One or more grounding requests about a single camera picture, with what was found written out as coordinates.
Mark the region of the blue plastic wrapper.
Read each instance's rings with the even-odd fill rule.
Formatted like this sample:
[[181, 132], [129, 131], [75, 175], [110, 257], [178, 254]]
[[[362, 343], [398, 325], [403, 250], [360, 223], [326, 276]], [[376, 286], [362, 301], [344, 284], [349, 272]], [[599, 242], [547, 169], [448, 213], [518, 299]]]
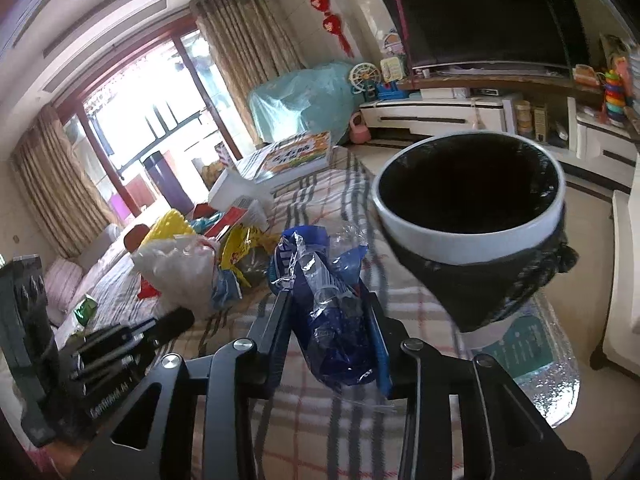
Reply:
[[373, 300], [360, 278], [363, 232], [340, 221], [282, 232], [269, 267], [270, 287], [292, 302], [292, 331], [311, 373], [336, 392], [375, 382], [390, 395], [390, 358], [373, 323]]

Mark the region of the yellow snack bag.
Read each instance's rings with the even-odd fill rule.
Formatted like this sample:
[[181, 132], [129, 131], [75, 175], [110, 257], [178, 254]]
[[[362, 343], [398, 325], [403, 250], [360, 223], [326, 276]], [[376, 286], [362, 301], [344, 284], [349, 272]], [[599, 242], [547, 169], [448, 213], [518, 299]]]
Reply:
[[221, 270], [231, 271], [243, 288], [258, 286], [266, 277], [279, 237], [257, 226], [234, 226], [220, 257]]

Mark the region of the white trash bin black liner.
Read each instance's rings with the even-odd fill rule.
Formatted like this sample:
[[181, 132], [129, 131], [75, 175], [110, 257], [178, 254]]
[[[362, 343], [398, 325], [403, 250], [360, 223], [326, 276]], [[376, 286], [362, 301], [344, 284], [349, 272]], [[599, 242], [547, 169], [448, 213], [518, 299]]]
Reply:
[[488, 130], [413, 144], [372, 186], [394, 255], [462, 333], [508, 318], [576, 266], [565, 193], [564, 171], [548, 151]]

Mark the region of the white plastic bag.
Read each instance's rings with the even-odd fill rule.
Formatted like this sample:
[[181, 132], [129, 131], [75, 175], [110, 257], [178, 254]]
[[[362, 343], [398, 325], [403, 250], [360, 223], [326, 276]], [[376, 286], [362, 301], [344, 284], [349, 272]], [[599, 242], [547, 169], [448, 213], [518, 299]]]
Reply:
[[214, 314], [219, 244], [201, 235], [151, 240], [132, 255], [136, 270], [160, 293], [160, 314], [186, 308], [194, 318]]

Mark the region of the beige curtain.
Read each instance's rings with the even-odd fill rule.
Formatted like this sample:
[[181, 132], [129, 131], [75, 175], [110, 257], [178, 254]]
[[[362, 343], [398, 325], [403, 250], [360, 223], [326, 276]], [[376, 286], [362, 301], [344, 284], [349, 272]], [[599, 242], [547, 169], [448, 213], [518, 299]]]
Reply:
[[117, 222], [73, 152], [53, 106], [45, 105], [23, 133], [10, 165], [29, 211], [59, 256], [80, 256]]
[[274, 0], [191, 0], [189, 8], [250, 138], [258, 144], [250, 92], [307, 66], [280, 6]]

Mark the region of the yellow ridged plastic piece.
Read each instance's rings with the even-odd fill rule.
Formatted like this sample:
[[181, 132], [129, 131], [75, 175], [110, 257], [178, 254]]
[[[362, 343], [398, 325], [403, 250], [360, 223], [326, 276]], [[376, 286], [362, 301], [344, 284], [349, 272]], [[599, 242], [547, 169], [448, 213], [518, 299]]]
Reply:
[[171, 209], [154, 223], [154, 226], [152, 226], [148, 234], [143, 237], [140, 247], [152, 242], [152, 240], [170, 240], [175, 236], [195, 234], [195, 230], [190, 223], [186, 221], [183, 214], [177, 209]]

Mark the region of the purple thermos cup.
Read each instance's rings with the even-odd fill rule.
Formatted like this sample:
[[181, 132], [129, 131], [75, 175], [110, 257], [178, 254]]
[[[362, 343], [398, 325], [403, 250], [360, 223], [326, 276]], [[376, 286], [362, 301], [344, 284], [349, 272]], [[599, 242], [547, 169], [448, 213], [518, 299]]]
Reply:
[[167, 159], [156, 151], [149, 154], [142, 165], [169, 206], [186, 216], [193, 209], [194, 203], [181, 186]]

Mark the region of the white tissue box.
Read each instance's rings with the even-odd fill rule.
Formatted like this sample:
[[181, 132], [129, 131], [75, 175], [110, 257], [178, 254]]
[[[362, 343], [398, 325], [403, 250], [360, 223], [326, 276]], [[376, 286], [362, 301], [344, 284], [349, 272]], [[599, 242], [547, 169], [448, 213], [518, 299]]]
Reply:
[[228, 210], [239, 198], [254, 198], [269, 212], [274, 198], [265, 185], [244, 179], [237, 171], [225, 169], [208, 192], [208, 204], [217, 210]]

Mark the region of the orange children's book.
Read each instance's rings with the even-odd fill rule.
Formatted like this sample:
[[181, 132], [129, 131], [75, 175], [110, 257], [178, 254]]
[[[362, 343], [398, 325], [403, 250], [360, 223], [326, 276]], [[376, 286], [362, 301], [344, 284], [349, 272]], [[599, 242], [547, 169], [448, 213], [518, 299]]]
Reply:
[[243, 178], [278, 188], [328, 168], [331, 152], [329, 131], [305, 132], [267, 145], [238, 168]]

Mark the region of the pink kettlebell toy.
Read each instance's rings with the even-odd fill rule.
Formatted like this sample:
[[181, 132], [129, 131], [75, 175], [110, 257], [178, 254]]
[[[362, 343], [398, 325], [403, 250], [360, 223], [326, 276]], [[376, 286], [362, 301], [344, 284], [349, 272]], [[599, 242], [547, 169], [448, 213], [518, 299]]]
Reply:
[[371, 140], [371, 133], [360, 112], [349, 118], [349, 140], [353, 144], [365, 144]]

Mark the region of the teal covered furniture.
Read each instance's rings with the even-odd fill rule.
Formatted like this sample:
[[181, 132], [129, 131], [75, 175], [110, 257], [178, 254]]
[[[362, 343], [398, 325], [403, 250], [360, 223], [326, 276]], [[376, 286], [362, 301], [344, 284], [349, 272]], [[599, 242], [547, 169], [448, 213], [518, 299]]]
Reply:
[[248, 95], [258, 136], [276, 143], [299, 133], [327, 131], [340, 143], [361, 96], [352, 94], [352, 64], [329, 62], [294, 70], [254, 88]]

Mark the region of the toy ferris wheel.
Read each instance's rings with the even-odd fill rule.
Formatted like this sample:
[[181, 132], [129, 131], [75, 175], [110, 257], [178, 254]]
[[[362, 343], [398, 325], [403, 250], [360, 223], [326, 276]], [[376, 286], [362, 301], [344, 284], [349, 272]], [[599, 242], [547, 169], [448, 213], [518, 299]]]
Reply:
[[354, 96], [363, 96], [366, 102], [376, 100], [382, 75], [374, 64], [363, 62], [352, 66], [348, 80]]

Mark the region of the toy telephone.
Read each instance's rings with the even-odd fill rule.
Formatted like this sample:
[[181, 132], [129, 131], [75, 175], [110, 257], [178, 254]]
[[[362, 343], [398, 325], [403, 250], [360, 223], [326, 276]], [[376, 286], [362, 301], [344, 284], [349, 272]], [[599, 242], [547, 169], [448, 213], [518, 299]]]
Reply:
[[405, 63], [400, 56], [382, 58], [380, 61], [381, 74], [385, 82], [401, 81], [405, 78]]

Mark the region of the black television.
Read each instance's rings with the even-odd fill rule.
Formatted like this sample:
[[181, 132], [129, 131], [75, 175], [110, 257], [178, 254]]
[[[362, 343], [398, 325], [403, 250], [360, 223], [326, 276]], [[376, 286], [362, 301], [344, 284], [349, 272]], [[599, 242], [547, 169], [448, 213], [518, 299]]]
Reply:
[[575, 0], [383, 0], [416, 67], [589, 61]]

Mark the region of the red hanging decoration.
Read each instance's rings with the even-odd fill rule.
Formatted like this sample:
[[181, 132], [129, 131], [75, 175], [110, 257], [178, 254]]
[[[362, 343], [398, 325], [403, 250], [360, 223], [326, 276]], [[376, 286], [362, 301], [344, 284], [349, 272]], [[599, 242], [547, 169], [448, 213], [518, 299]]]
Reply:
[[332, 11], [331, 0], [309, 0], [309, 4], [322, 14], [322, 28], [336, 38], [348, 58], [354, 58], [354, 49], [345, 35], [342, 19]]

